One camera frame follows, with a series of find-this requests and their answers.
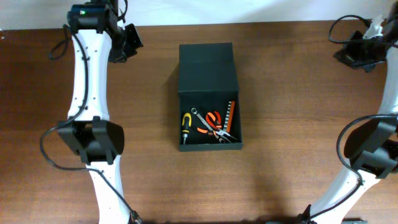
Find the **black box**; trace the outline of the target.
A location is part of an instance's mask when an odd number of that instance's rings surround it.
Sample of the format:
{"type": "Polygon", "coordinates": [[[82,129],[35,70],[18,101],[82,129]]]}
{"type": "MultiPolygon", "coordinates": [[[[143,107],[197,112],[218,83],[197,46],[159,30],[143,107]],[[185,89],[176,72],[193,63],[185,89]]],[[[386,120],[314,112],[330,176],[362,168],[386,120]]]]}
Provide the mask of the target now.
{"type": "Polygon", "coordinates": [[[243,147],[243,134],[239,110],[239,85],[231,43],[183,44],[179,47],[178,105],[180,116],[181,152],[239,150],[243,147]],[[214,136],[202,134],[197,128],[207,127],[191,112],[191,108],[206,119],[207,112],[217,111],[224,127],[228,102],[235,101],[230,135],[238,140],[220,143],[214,136]],[[182,143],[182,118],[192,116],[192,125],[186,144],[182,143]]]}

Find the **silver double ring wrench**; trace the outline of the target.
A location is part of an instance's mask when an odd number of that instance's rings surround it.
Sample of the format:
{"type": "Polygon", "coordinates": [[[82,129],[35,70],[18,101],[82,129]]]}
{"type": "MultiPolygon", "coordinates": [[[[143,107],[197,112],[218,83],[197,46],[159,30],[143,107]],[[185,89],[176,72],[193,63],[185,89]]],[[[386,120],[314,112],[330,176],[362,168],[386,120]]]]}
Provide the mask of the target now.
{"type": "Polygon", "coordinates": [[[205,121],[205,119],[202,117],[202,115],[197,111],[196,108],[191,108],[191,112],[197,116],[197,118],[207,127],[207,129],[210,131],[210,133],[212,133],[214,135],[215,138],[217,138],[217,140],[219,140],[220,143],[225,143],[226,141],[219,137],[216,134],[216,131],[205,121]]]}

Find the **yellow black stubby screwdriver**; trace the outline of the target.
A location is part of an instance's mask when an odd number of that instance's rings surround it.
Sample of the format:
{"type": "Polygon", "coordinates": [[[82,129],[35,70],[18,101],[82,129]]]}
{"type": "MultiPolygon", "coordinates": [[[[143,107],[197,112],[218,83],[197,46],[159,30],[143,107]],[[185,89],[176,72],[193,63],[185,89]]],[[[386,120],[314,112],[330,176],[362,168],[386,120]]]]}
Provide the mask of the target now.
{"type": "Polygon", "coordinates": [[[182,143],[186,144],[188,135],[190,133],[190,127],[192,125],[192,116],[190,113],[185,113],[182,118],[182,143]]]}

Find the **small red pliers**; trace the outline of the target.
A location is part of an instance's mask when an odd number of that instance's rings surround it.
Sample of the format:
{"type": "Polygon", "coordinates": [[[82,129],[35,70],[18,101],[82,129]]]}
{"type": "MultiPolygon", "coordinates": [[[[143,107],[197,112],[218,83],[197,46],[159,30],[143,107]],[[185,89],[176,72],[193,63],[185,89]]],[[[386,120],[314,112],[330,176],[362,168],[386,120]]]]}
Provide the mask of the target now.
{"type": "Polygon", "coordinates": [[[207,112],[205,120],[213,129],[216,130],[222,129],[221,115],[219,114],[219,112],[217,111],[207,112]]]}

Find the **orange socket bit rail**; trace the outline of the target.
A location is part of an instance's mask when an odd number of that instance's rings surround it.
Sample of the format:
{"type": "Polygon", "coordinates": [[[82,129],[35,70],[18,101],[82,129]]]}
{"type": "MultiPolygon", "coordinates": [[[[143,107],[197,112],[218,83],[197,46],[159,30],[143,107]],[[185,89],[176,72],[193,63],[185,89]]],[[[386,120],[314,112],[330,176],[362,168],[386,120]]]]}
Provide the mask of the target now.
{"type": "Polygon", "coordinates": [[[228,102],[228,108],[224,119],[224,127],[223,127],[223,130],[226,131],[227,133],[229,133],[231,130],[235,103],[236,103],[235,101],[228,102]]]}

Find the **orange black needle-nose pliers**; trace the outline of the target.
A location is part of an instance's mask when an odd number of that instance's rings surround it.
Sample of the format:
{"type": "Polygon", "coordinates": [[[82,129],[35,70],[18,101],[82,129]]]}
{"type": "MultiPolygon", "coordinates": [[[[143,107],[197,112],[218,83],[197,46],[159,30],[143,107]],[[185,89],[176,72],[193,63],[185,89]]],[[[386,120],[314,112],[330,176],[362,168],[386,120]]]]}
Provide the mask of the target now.
{"type": "Polygon", "coordinates": [[[229,139],[238,140],[236,137],[230,135],[225,129],[219,129],[218,131],[210,131],[208,129],[197,128],[197,131],[202,134],[207,134],[209,136],[214,136],[219,140],[220,143],[226,143],[231,141],[229,139]]]}

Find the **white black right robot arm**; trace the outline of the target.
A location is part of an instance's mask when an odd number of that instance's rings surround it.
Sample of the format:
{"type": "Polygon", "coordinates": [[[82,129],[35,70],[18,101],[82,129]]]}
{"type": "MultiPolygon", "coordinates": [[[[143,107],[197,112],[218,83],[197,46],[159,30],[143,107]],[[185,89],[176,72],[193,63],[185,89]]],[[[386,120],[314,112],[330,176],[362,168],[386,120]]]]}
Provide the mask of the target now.
{"type": "Polygon", "coordinates": [[[382,101],[377,114],[362,116],[347,124],[336,140],[336,153],[343,167],[325,194],[307,206],[295,223],[345,223],[345,216],[361,196],[389,174],[397,173],[397,4],[388,14],[374,19],[358,18],[365,33],[355,31],[334,54],[350,68],[370,72],[387,64],[382,101]]]}

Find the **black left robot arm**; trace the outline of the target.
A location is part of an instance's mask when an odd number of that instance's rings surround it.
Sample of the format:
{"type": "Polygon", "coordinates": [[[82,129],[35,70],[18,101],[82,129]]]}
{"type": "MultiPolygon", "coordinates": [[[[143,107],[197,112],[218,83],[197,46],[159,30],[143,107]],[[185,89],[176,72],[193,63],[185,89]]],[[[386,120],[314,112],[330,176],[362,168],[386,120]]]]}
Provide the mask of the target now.
{"type": "Polygon", "coordinates": [[[75,54],[73,98],[57,132],[90,174],[100,223],[142,223],[124,198],[124,130],[110,121],[107,104],[108,63],[124,63],[142,47],[125,14],[118,1],[74,4],[67,13],[75,54]]]}

